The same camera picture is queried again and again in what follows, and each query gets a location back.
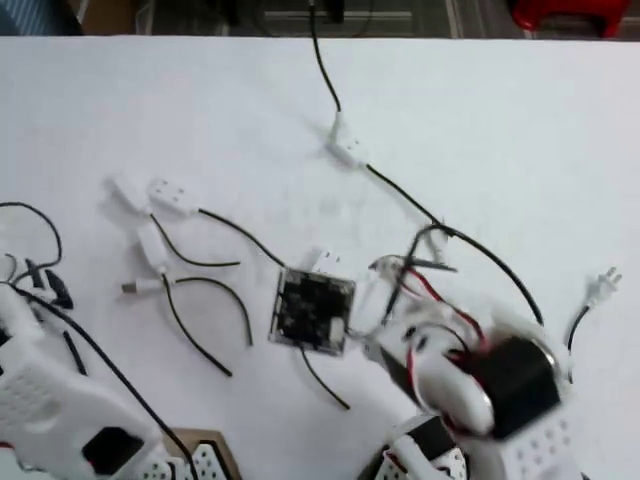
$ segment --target circuit board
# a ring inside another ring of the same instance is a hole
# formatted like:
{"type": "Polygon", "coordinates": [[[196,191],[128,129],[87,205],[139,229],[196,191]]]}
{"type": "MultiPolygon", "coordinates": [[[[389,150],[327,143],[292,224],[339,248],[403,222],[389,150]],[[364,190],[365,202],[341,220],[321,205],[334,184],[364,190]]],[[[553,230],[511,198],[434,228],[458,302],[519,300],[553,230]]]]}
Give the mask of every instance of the circuit board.
{"type": "Polygon", "coordinates": [[[280,275],[269,340],[342,355],[355,289],[351,280],[287,269],[280,275]]]}

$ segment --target dark floor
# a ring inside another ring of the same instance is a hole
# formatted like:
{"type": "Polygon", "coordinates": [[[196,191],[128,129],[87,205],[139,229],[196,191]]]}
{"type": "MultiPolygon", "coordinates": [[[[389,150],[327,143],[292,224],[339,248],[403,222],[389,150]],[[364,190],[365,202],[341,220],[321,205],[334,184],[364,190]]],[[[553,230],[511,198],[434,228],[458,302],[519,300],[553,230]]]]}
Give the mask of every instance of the dark floor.
{"type": "MultiPolygon", "coordinates": [[[[515,0],[346,0],[345,22],[320,20],[326,37],[599,39],[597,19],[554,16],[538,31],[511,18],[515,0]]],[[[157,0],[156,35],[307,36],[305,0],[157,0]],[[237,5],[239,24],[228,26],[224,4],[237,5]]],[[[640,40],[640,0],[632,0],[619,40],[640,40]]]]}

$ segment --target black wire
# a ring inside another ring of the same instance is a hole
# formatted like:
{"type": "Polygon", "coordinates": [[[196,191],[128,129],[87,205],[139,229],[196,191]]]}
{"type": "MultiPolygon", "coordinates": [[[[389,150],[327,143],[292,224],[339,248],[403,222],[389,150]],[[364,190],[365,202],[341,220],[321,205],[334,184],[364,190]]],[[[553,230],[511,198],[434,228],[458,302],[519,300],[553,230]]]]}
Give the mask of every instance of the black wire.
{"type": "Polygon", "coordinates": [[[27,210],[30,210],[31,212],[35,213],[40,218],[42,218],[47,223],[47,225],[49,225],[49,227],[51,228],[51,231],[53,232],[53,235],[56,238],[56,248],[58,250],[58,253],[56,255],[55,260],[52,260],[50,262],[41,263],[39,265],[36,265],[31,270],[27,270],[26,272],[21,273],[20,275],[18,275],[13,280],[14,284],[16,284],[17,282],[22,280],[24,277],[26,277],[28,275],[31,275],[31,274],[34,274],[35,272],[38,272],[38,271],[40,271],[40,270],[42,270],[44,268],[55,267],[57,264],[60,263],[60,261],[62,261],[62,239],[60,238],[60,233],[58,233],[58,229],[56,228],[55,224],[51,221],[51,219],[49,217],[47,217],[44,213],[42,213],[37,208],[32,207],[28,203],[24,203],[24,202],[0,202],[0,208],[4,208],[4,207],[22,207],[22,208],[26,208],[27,210]]]}
{"type": "Polygon", "coordinates": [[[322,63],[322,55],[320,55],[320,47],[318,45],[318,32],[316,32],[316,7],[313,4],[309,5],[309,29],[311,31],[311,38],[313,39],[313,49],[316,52],[316,60],[318,62],[318,67],[320,67],[320,72],[322,72],[322,77],[324,78],[329,91],[331,92],[331,96],[333,97],[333,101],[336,103],[336,110],[338,112],[342,111],[342,105],[340,104],[340,99],[338,98],[338,94],[333,88],[333,84],[329,79],[329,75],[324,68],[324,64],[322,63]]]}
{"type": "Polygon", "coordinates": [[[76,344],[74,343],[73,338],[71,338],[71,335],[69,335],[69,332],[67,332],[66,330],[62,332],[62,338],[64,338],[64,342],[67,344],[67,348],[69,349],[69,352],[71,352],[71,356],[73,357],[73,361],[76,364],[76,369],[78,370],[78,373],[80,375],[84,375],[85,377],[88,376],[87,368],[85,367],[84,362],[82,361],[82,357],[80,356],[78,347],[76,347],[76,344]]]}
{"type": "Polygon", "coordinates": [[[569,336],[567,338],[567,349],[569,350],[569,352],[571,352],[571,348],[573,347],[573,337],[578,330],[578,326],[580,325],[580,322],[582,322],[582,319],[585,317],[585,315],[589,312],[589,310],[591,310],[591,308],[588,305],[582,307],[575,320],[573,321],[573,324],[571,325],[569,336]]]}
{"type": "Polygon", "coordinates": [[[4,256],[11,259],[11,273],[4,279],[5,282],[10,282],[18,270],[18,259],[10,253],[5,253],[4,256]]]}
{"type": "Polygon", "coordinates": [[[249,312],[247,311],[247,307],[244,302],[240,298],[240,296],[228,285],[215,280],[209,277],[185,277],[179,278],[176,280],[176,283],[187,283],[187,282],[206,282],[212,285],[216,285],[224,290],[226,290],[231,296],[238,302],[240,305],[240,309],[242,310],[242,316],[244,318],[245,326],[247,327],[247,342],[250,346],[253,346],[253,334],[251,333],[251,322],[249,321],[249,312]]]}
{"type": "Polygon", "coordinates": [[[393,292],[391,293],[391,297],[389,298],[389,302],[385,310],[385,315],[382,320],[383,325],[387,324],[389,315],[391,314],[391,311],[393,310],[393,307],[395,306],[398,300],[398,296],[400,295],[400,289],[402,288],[404,278],[407,275],[407,271],[412,266],[411,260],[413,259],[413,255],[415,254],[416,249],[418,248],[418,242],[424,235],[427,235],[430,232],[435,230],[441,230],[451,237],[459,238],[463,242],[474,247],[476,250],[479,250],[480,252],[482,252],[493,263],[495,263],[498,267],[500,267],[500,269],[507,274],[507,276],[513,281],[513,283],[516,284],[516,287],[518,287],[518,290],[520,290],[520,293],[522,293],[522,295],[525,297],[525,299],[527,300],[527,303],[529,304],[529,307],[531,308],[531,311],[533,312],[533,315],[536,321],[540,325],[544,325],[544,319],[542,317],[542,313],[540,312],[540,308],[538,308],[538,305],[536,304],[536,301],[533,299],[533,296],[531,295],[531,293],[529,293],[529,290],[527,290],[527,287],[525,287],[524,283],[522,283],[522,281],[513,272],[513,270],[511,270],[511,268],[509,268],[509,266],[505,262],[503,262],[498,256],[496,256],[493,252],[491,252],[488,248],[486,248],[482,244],[475,241],[473,238],[468,237],[464,233],[456,230],[455,228],[451,228],[443,224],[429,225],[427,227],[424,227],[416,234],[415,238],[413,239],[411,248],[409,248],[409,253],[407,253],[404,264],[402,265],[402,269],[400,270],[400,275],[398,276],[396,285],[393,289],[393,292]]]}
{"type": "Polygon", "coordinates": [[[420,210],[420,212],[422,212],[424,215],[426,215],[429,218],[429,220],[431,220],[431,222],[433,222],[435,225],[442,225],[442,222],[440,222],[440,220],[438,220],[438,218],[434,214],[432,214],[429,210],[427,210],[422,205],[420,205],[416,200],[414,200],[411,195],[409,195],[402,187],[400,187],[400,185],[395,183],[393,180],[387,178],[385,175],[380,173],[378,170],[376,170],[370,164],[367,164],[367,170],[369,170],[376,177],[378,177],[380,180],[382,180],[384,183],[386,183],[391,188],[393,188],[396,192],[398,192],[400,195],[402,195],[402,197],[405,200],[407,200],[411,205],[413,205],[418,210],[420,210]]]}
{"type": "Polygon", "coordinates": [[[196,267],[235,267],[236,265],[240,265],[240,262],[223,262],[223,263],[206,263],[206,262],[198,262],[196,260],[192,260],[190,258],[185,257],[182,253],[180,253],[178,251],[178,249],[175,247],[175,245],[173,244],[173,242],[171,241],[171,239],[169,238],[169,235],[167,234],[167,232],[165,231],[165,229],[162,227],[162,225],[160,224],[160,222],[158,221],[158,219],[155,217],[155,215],[152,213],[149,215],[151,217],[151,220],[153,220],[153,223],[156,224],[156,227],[158,227],[158,230],[160,231],[160,234],[162,235],[162,237],[164,238],[165,242],[167,242],[167,245],[169,245],[169,248],[171,249],[171,251],[173,253],[176,254],[176,256],[182,260],[183,262],[186,262],[190,265],[195,265],[196,267]]]}
{"type": "Polygon", "coordinates": [[[70,328],[75,330],[76,333],[78,333],[78,335],[80,335],[91,346],[91,348],[93,348],[93,350],[98,354],[98,356],[107,365],[107,367],[109,367],[109,369],[114,373],[114,375],[118,377],[118,380],[122,382],[122,384],[127,388],[127,390],[131,392],[131,395],[133,395],[135,399],[138,401],[138,403],[142,405],[142,408],[144,408],[144,410],[149,414],[149,416],[151,416],[151,418],[153,418],[153,420],[158,424],[160,429],[167,435],[167,437],[169,437],[173,441],[173,443],[176,444],[178,449],[184,455],[185,460],[189,464],[191,475],[193,476],[193,478],[198,478],[198,471],[196,470],[196,466],[193,463],[193,458],[191,457],[191,454],[189,453],[189,450],[187,449],[187,447],[184,445],[184,443],[182,443],[180,438],[178,438],[178,436],[173,432],[173,430],[171,430],[171,427],[169,427],[158,416],[158,414],[151,408],[151,406],[146,402],[146,400],[142,397],[142,395],[140,395],[140,393],[135,389],[135,387],[131,384],[131,382],[129,382],[127,377],[124,376],[124,374],[113,363],[111,358],[109,358],[109,356],[104,352],[104,350],[102,350],[102,348],[96,343],[96,341],[93,338],[91,338],[91,336],[80,325],[78,325],[74,319],[72,319],[66,313],[58,310],[53,305],[49,305],[46,301],[42,300],[39,297],[36,297],[35,295],[29,292],[26,292],[16,286],[13,286],[13,288],[16,292],[18,292],[23,297],[28,298],[32,302],[37,303],[41,307],[45,308],[46,310],[54,314],[56,317],[58,317],[60,320],[66,323],[70,328]]]}
{"type": "Polygon", "coordinates": [[[191,345],[193,345],[195,347],[195,349],[198,350],[198,352],[200,352],[204,358],[206,358],[211,363],[213,363],[216,367],[218,367],[222,371],[222,373],[224,373],[227,377],[233,376],[233,374],[231,373],[231,371],[227,367],[225,367],[213,355],[211,355],[209,352],[207,352],[191,336],[191,334],[189,333],[189,330],[187,330],[187,328],[182,323],[182,319],[180,319],[180,315],[178,315],[178,311],[176,310],[176,306],[173,303],[173,295],[171,295],[171,286],[169,285],[169,280],[167,280],[167,276],[166,275],[162,275],[162,283],[164,285],[165,291],[167,292],[167,299],[169,300],[169,306],[171,307],[171,312],[173,313],[173,316],[176,319],[176,322],[178,322],[178,325],[180,326],[180,329],[182,330],[182,333],[184,333],[184,336],[187,337],[189,342],[191,342],[191,345]]]}
{"type": "Polygon", "coordinates": [[[360,31],[355,35],[353,35],[351,38],[364,37],[364,35],[369,31],[369,28],[371,27],[371,22],[373,21],[373,11],[375,10],[375,8],[376,8],[375,0],[369,0],[369,16],[365,20],[364,25],[362,26],[360,31]]]}
{"type": "Polygon", "coordinates": [[[338,396],[338,394],[336,392],[331,390],[327,386],[327,384],[324,383],[322,381],[322,379],[318,376],[316,371],[313,369],[313,367],[309,363],[309,359],[307,358],[307,352],[305,351],[304,347],[302,345],[300,345],[299,348],[300,348],[300,352],[302,353],[302,359],[304,360],[305,365],[307,366],[307,368],[311,372],[311,375],[313,375],[313,378],[316,379],[316,381],[322,386],[322,388],[324,388],[327,391],[327,393],[329,395],[331,395],[336,400],[336,402],[338,402],[342,406],[342,408],[344,408],[345,410],[351,410],[351,405],[349,405],[347,402],[342,400],[342,398],[340,398],[340,396],[338,396]]]}
{"type": "Polygon", "coordinates": [[[271,253],[269,251],[269,249],[267,247],[265,247],[262,243],[260,243],[260,241],[256,237],[254,237],[252,234],[247,232],[240,225],[237,225],[237,224],[233,223],[231,220],[227,220],[226,218],[221,217],[220,215],[218,215],[216,213],[210,212],[209,210],[205,210],[204,208],[200,208],[198,210],[198,212],[200,212],[202,215],[206,215],[207,217],[214,218],[214,219],[218,220],[219,222],[222,222],[225,225],[233,228],[234,230],[237,230],[238,232],[243,234],[245,237],[247,237],[249,240],[251,240],[253,243],[255,243],[256,246],[260,250],[262,250],[267,257],[269,257],[271,260],[273,260],[275,263],[277,263],[280,267],[286,268],[286,265],[282,260],[280,260],[278,257],[276,257],[273,253],[271,253]]]}

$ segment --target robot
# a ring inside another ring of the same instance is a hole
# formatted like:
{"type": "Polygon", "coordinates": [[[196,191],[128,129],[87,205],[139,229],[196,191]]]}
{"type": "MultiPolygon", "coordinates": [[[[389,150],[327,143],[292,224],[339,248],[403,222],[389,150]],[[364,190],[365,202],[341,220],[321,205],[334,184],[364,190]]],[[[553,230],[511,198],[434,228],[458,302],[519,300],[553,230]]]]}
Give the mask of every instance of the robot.
{"type": "MultiPolygon", "coordinates": [[[[0,443],[59,479],[192,478],[151,419],[45,353],[43,303],[0,284],[0,443]]],[[[567,349],[499,305],[481,336],[460,314],[418,301],[359,337],[425,412],[390,439],[374,478],[580,480],[567,349]]]]}

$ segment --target white table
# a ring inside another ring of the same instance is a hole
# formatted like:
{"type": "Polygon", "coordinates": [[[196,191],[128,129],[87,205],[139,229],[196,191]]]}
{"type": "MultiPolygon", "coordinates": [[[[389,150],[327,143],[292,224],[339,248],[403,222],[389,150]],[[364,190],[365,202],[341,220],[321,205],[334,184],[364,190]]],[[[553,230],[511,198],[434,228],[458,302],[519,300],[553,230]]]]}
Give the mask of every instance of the white table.
{"type": "MultiPolygon", "coordinates": [[[[508,261],[553,334],[564,334],[588,275],[609,265],[626,274],[576,338],[585,417],[576,454],[594,480],[633,478],[640,45],[331,40],[322,49],[373,163],[508,261]]],[[[140,221],[104,183],[120,170],[141,183],[164,175],[291,264],[314,245],[354,271],[404,252],[421,217],[323,149],[333,104],[310,42],[2,39],[0,65],[2,198],[57,223],[78,320],[166,421],[224,432],[245,478],[354,478],[414,407],[360,352],[314,356],[353,404],[337,408],[296,351],[266,340],[276,267],[222,225],[163,216],[193,256],[243,261],[214,274],[247,302],[254,348],[224,294],[177,294],[187,323],[234,371],[223,378],[179,335],[161,294],[120,298],[121,282],[148,271],[131,237],[140,221]]],[[[36,220],[2,215],[16,221],[4,232],[14,251],[53,253],[36,220]]],[[[477,288],[527,312],[485,260],[457,243],[449,254],[477,288]]],[[[124,392],[97,360],[90,368],[124,392]]]]}

